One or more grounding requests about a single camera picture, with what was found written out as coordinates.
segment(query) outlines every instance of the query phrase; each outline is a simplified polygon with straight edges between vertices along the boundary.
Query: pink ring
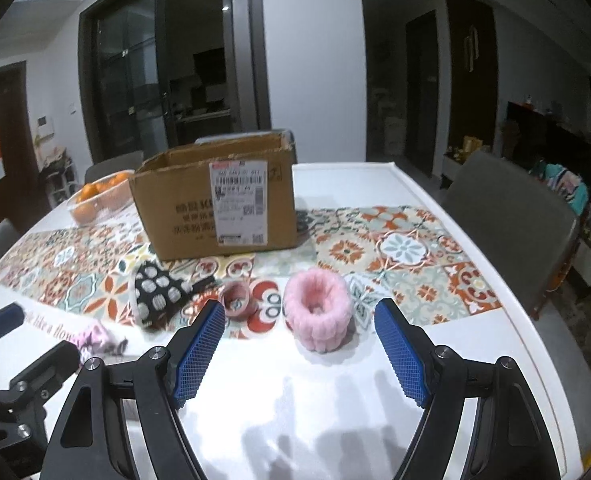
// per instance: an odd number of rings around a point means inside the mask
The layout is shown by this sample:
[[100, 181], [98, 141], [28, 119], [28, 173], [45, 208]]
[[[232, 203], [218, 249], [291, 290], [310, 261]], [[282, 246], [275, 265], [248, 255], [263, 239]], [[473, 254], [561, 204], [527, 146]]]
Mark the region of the pink ring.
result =
[[284, 310], [307, 350], [335, 350], [347, 335], [353, 301], [342, 276], [317, 267], [299, 272], [284, 290]]
[[246, 319], [257, 310], [247, 282], [235, 280], [227, 282], [218, 295], [224, 307], [224, 314], [231, 319]]

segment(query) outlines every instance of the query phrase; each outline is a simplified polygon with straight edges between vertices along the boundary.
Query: fruit basket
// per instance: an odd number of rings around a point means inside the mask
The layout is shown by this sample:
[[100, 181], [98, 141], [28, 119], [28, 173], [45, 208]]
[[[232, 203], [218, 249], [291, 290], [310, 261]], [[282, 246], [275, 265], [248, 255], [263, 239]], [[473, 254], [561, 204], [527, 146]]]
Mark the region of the fruit basket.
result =
[[133, 203], [129, 176], [133, 170], [118, 171], [85, 184], [69, 198], [66, 207], [77, 225], [107, 220]]

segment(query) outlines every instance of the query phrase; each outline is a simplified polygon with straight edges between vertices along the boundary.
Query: cardboard box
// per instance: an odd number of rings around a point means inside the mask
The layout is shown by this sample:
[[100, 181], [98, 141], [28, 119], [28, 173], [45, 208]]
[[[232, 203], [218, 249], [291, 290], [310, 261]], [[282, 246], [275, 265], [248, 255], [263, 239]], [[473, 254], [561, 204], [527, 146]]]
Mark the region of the cardboard box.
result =
[[181, 146], [130, 178], [160, 260], [295, 247], [294, 146], [287, 132]]

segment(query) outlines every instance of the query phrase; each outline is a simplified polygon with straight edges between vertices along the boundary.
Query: table runner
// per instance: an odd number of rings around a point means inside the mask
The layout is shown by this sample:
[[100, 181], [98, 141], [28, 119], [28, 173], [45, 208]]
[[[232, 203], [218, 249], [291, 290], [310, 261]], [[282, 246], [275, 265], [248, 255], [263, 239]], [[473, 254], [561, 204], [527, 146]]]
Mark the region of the table runner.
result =
[[[342, 274], [354, 298], [354, 333], [373, 331], [379, 300], [392, 297], [419, 325], [447, 322], [501, 307], [478, 269], [429, 211], [413, 206], [298, 211], [292, 250], [164, 262], [195, 282], [250, 283], [259, 310], [229, 320], [225, 336], [255, 338], [284, 323], [282, 292], [289, 276], [313, 266]], [[0, 260], [0, 284], [74, 314], [134, 325], [128, 279], [156, 258], [141, 223], [86, 226], [25, 235]], [[191, 324], [217, 290], [194, 296], [161, 328]]]

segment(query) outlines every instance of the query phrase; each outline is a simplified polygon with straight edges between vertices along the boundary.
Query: pink fuzzy ring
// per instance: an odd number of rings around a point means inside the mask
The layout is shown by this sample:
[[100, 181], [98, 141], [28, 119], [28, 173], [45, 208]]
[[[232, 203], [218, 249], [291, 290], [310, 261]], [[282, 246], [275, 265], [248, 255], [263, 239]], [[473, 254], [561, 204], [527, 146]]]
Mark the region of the pink fuzzy ring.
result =
[[331, 270], [303, 270], [284, 290], [286, 320], [307, 350], [335, 350], [347, 335], [353, 302], [342, 276]]

